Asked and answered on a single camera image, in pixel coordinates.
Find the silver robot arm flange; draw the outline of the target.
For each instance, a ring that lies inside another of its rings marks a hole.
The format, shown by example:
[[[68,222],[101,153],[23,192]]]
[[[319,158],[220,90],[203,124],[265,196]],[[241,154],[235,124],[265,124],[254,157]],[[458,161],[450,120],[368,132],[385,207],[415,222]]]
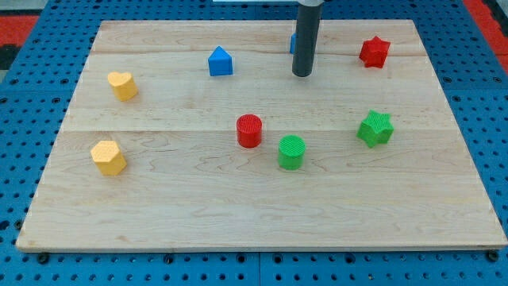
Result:
[[[325,0],[298,0],[298,3],[307,7],[317,7],[324,3]]]

